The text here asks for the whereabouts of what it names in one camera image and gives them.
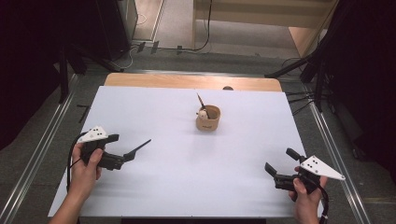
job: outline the white table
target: white table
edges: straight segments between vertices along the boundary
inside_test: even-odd
[[[221,109],[213,133],[196,129],[204,103]],[[122,155],[148,139],[121,170],[104,170],[82,217],[292,217],[293,202],[264,171],[291,175],[304,154],[283,92],[100,87],[82,131],[102,125]],[[65,175],[49,211],[61,205]]]

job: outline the forearm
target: forearm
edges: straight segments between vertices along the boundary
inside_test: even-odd
[[[84,200],[67,194],[49,224],[76,224]]]

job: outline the gray floor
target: gray floor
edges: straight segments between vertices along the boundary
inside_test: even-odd
[[[277,46],[277,48],[281,49],[291,48],[292,46],[291,37],[282,35],[281,38],[271,38],[278,40],[271,46]],[[222,52],[221,54],[211,52],[208,54],[182,53],[176,55],[175,52],[167,50],[159,50],[156,54],[150,54],[150,48],[146,48],[140,53],[133,51],[134,64],[126,69],[126,72],[159,70],[261,77],[264,74],[280,69],[286,59],[295,57],[295,52],[276,54],[272,50],[267,50],[260,53],[260,56],[254,54],[254,52],[251,54],[246,53],[245,55],[234,55],[231,51]],[[129,63],[128,60],[128,56],[125,55],[116,63],[126,65]],[[287,61],[283,65],[288,63],[292,63],[292,60]],[[77,107],[77,105],[90,105],[98,87],[104,84],[108,74],[105,69],[97,64],[89,62],[87,64],[89,70],[86,75],[72,79],[77,81],[72,101],[65,111],[59,128],[51,139],[44,160],[39,164],[30,188],[25,195],[22,194],[23,200],[21,204],[15,206],[18,209],[12,223],[45,223],[49,220],[47,214],[64,172],[68,149],[74,137],[82,128],[82,123],[79,123],[79,120],[84,108]],[[292,71],[289,75],[279,79],[284,92],[304,91],[303,84],[300,83],[298,78],[299,74],[300,70],[296,69],[296,71]],[[0,179],[0,208],[2,210],[59,106],[57,103],[59,95],[59,90],[55,91],[26,124],[18,138],[11,145],[0,151],[0,176],[2,176]],[[290,99],[299,97],[302,97],[302,95],[290,96]],[[295,111],[306,103],[307,101],[304,100],[290,104],[290,110]],[[327,121],[351,180],[364,202],[363,205],[368,217],[372,223],[396,223],[394,213],[396,210],[396,188],[390,180],[389,173],[373,161],[356,160],[353,157],[352,146],[342,125],[338,118],[330,112],[326,101],[323,101],[323,109],[323,117]],[[306,107],[294,119],[307,155],[315,154],[332,165],[329,151],[311,108]],[[346,196],[340,182],[331,180],[326,189],[331,197],[329,223],[359,223],[356,221],[351,209],[350,198]],[[120,220],[116,218],[84,217],[82,223],[120,223]],[[267,223],[288,224],[294,223],[294,220],[292,218],[269,219]]]

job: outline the hand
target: hand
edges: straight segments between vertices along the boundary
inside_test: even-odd
[[[327,177],[320,177],[320,185],[324,188],[327,183]],[[297,191],[298,197],[294,205],[294,217],[300,224],[318,224],[318,206],[322,197],[320,189],[314,190],[311,194],[307,194],[303,181],[299,178],[293,180],[294,188]],[[289,197],[295,198],[294,191],[289,191]]]
[[[76,144],[73,149],[73,162],[80,159],[82,144]],[[103,150],[97,148],[90,157],[90,161],[85,165],[84,161],[78,161],[72,167],[72,180],[67,194],[73,195],[76,199],[85,202],[91,194],[97,179],[100,178],[102,168],[97,164],[102,159]]]

